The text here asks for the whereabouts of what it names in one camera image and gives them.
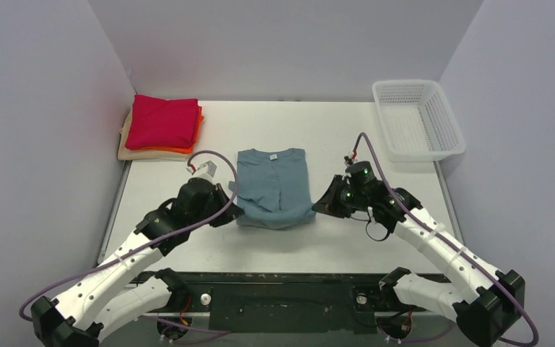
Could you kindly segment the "blue-grey t shirt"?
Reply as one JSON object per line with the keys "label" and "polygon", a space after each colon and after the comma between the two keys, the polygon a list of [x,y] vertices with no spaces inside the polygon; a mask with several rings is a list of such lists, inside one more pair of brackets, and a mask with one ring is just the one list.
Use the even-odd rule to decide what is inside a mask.
{"label": "blue-grey t shirt", "polygon": [[314,221],[306,151],[241,150],[237,154],[236,204],[244,211],[239,226],[283,230]]}

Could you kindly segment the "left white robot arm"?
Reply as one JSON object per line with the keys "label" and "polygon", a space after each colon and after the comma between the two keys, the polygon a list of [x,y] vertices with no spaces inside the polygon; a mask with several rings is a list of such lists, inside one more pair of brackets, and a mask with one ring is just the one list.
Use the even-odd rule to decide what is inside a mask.
{"label": "left white robot arm", "polygon": [[125,287],[139,274],[188,241],[196,228],[228,224],[244,211],[219,184],[192,178],[177,197],[163,202],[136,225],[98,271],[50,299],[30,307],[35,336],[44,346],[98,346],[128,322],[156,309],[185,307],[191,294],[172,269],[155,272],[136,288]]}

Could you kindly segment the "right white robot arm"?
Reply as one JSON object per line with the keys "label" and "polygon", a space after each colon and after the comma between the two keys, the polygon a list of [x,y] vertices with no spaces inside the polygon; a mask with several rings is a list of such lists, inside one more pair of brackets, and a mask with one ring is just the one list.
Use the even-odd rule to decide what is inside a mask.
{"label": "right white robot arm", "polygon": [[409,243],[448,279],[429,280],[398,267],[379,282],[384,307],[418,307],[454,322],[477,346],[492,346],[518,321],[524,306],[525,281],[472,253],[438,223],[412,194],[388,189],[374,175],[370,162],[349,165],[333,177],[313,211],[336,218],[366,213],[388,235]]}

